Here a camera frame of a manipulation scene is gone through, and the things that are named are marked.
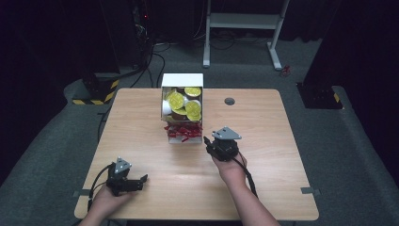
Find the light wood tabletop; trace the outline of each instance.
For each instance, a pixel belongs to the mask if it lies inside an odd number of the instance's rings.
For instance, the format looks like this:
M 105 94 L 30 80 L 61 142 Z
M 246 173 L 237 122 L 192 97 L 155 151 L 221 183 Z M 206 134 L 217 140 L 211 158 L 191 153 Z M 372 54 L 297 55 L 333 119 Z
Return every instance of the light wood tabletop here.
M 226 105 L 231 97 L 234 105 Z M 203 135 L 229 126 L 247 159 L 261 202 L 278 220 L 315 220 L 309 181 L 279 93 L 274 89 L 204 89 Z M 203 143 L 169 144 L 161 121 L 160 89 L 120 89 L 93 157 L 84 189 L 120 156 L 132 163 L 128 178 L 148 174 L 144 188 L 111 218 L 239 219 L 234 203 Z M 106 180 L 106 172 L 99 183 Z M 80 196 L 77 218 L 87 213 Z

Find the cardboard box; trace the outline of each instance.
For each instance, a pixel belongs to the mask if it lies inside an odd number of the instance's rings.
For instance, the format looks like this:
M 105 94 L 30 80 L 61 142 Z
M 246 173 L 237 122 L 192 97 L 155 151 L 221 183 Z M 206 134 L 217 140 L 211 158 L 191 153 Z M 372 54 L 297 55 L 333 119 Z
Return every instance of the cardboard box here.
M 202 73 L 164 73 L 161 120 L 169 143 L 202 143 Z

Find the dark background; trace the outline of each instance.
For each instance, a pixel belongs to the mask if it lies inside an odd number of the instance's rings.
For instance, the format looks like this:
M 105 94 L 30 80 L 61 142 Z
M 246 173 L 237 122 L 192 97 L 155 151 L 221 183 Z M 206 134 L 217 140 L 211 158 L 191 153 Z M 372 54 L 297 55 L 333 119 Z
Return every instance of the dark background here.
M 163 11 L 163 8 L 173 11 L 179 4 L 191 8 L 195 12 L 191 17 L 187 13 L 171 14 L 178 18 L 184 15 L 181 21 L 186 27 L 191 26 L 187 30 L 196 32 L 192 27 L 197 27 L 202 2 L 168 2 L 173 8 L 168 8 L 166 1 L 160 1 L 159 5 L 151 5 L 152 11 Z M 214 1 L 213 4 L 216 11 L 270 13 L 279 11 L 281 1 L 236 0 Z M 67 103 L 63 89 L 87 71 L 83 68 L 87 65 L 83 57 L 87 53 L 82 53 L 82 48 L 72 41 L 71 37 L 76 34 L 70 30 L 71 23 L 60 1 L 15 0 L 3 2 L 0 7 L 1 94 L 4 100 L 0 179 L 3 183 L 33 138 Z M 324 38 L 305 84 L 345 88 L 366 134 L 396 184 L 399 184 L 399 169 L 395 166 L 399 161 L 399 94 L 396 88 L 399 83 L 395 74 L 399 49 L 398 9 L 398 3 L 393 0 L 291 1 L 280 34 L 281 40 Z M 162 14 L 156 15 L 155 28 L 162 20 Z M 103 23 L 102 14 L 92 22 Z M 159 26 L 155 32 L 165 36 L 177 34 L 178 38 L 187 36 L 177 30 L 168 34 Z M 92 34 L 81 32 L 79 35 L 89 37 Z M 108 36 L 105 33 L 94 39 L 104 41 Z M 105 45 L 101 49 L 109 48 L 110 45 Z

